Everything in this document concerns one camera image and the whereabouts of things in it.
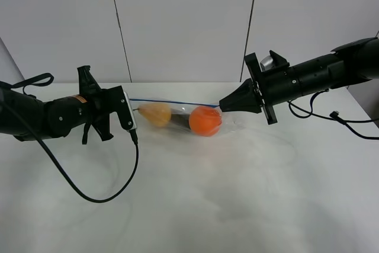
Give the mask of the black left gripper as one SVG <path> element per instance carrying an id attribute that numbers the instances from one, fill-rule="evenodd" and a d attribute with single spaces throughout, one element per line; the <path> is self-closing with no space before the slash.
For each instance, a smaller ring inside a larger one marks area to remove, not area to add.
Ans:
<path id="1" fill-rule="evenodd" d="M 114 100 L 111 94 L 115 91 L 101 88 L 90 73 L 90 66 L 78 67 L 79 95 L 89 104 L 82 141 L 88 141 L 90 127 L 93 127 L 102 141 L 111 140 L 114 136 L 110 132 L 110 114 L 115 112 Z"/>

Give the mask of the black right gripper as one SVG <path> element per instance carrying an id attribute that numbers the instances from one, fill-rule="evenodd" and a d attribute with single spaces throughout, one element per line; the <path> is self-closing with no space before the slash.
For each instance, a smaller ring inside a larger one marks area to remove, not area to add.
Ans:
<path id="1" fill-rule="evenodd" d="M 277 122 L 274 106 L 296 97 L 296 76 L 289 62 L 274 51 L 269 52 L 275 66 L 263 72 L 255 53 L 245 56 L 251 79 L 219 101 L 222 112 L 260 113 L 263 109 L 269 125 Z"/>

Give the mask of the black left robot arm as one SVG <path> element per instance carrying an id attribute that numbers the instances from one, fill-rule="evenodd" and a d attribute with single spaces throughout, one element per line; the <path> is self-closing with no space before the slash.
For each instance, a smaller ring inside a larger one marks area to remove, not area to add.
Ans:
<path id="1" fill-rule="evenodd" d="M 1 82 L 1 133 L 10 134 L 20 141 L 31 141 L 30 126 L 41 139 L 66 137 L 70 131 L 84 126 L 82 144 L 87 143 L 91 127 L 101 140 L 113 138 L 110 115 L 117 113 L 121 127 L 130 131 L 136 124 L 133 110 L 121 86 L 103 89 L 90 73 L 89 66 L 78 68 L 79 93 L 43 102 L 26 92 L 17 92 L 27 86 L 46 87 L 54 77 L 50 73 L 26 79 L 16 84 Z"/>

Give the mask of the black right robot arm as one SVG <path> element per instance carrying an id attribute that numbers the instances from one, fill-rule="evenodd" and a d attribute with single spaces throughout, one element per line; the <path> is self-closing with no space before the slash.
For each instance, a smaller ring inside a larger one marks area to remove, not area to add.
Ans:
<path id="1" fill-rule="evenodd" d="M 326 89 L 347 87 L 378 78 L 378 38 L 361 39 L 291 66 L 278 53 L 259 61 L 245 56 L 250 78 L 219 102 L 222 112 L 265 114 L 268 124 L 277 122 L 274 106 Z"/>

